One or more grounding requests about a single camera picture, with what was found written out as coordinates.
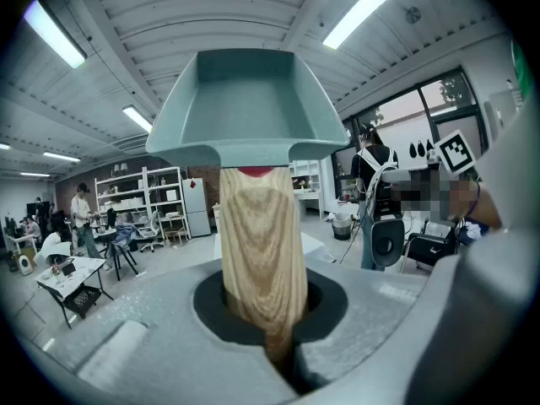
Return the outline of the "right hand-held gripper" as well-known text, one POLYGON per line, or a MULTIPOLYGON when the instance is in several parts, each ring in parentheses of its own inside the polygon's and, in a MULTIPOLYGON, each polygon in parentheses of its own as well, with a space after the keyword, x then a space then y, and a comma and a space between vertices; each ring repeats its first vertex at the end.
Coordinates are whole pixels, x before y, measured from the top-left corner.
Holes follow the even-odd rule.
POLYGON ((426 165, 416 168, 385 170, 383 181, 391 184, 406 182, 453 181, 476 164, 473 151, 462 132, 457 129, 426 151, 426 165))

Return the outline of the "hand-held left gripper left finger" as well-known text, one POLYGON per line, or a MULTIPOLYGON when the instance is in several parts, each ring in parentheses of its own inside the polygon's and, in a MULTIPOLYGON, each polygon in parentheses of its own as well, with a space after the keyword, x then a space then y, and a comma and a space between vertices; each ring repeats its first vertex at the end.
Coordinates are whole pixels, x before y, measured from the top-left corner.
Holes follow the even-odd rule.
POLYGON ((227 343, 194 309, 205 262, 146 279, 29 357, 74 404, 285 404, 296 391, 262 348, 227 343))

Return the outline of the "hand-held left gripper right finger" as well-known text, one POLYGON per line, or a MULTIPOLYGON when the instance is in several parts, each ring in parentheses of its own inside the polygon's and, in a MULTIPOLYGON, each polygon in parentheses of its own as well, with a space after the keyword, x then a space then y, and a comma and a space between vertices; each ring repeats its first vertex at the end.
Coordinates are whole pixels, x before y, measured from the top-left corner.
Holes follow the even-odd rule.
POLYGON ((298 395, 374 362, 427 284, 422 276, 339 266, 308 267, 307 278, 308 312, 294 327, 290 371, 298 395))

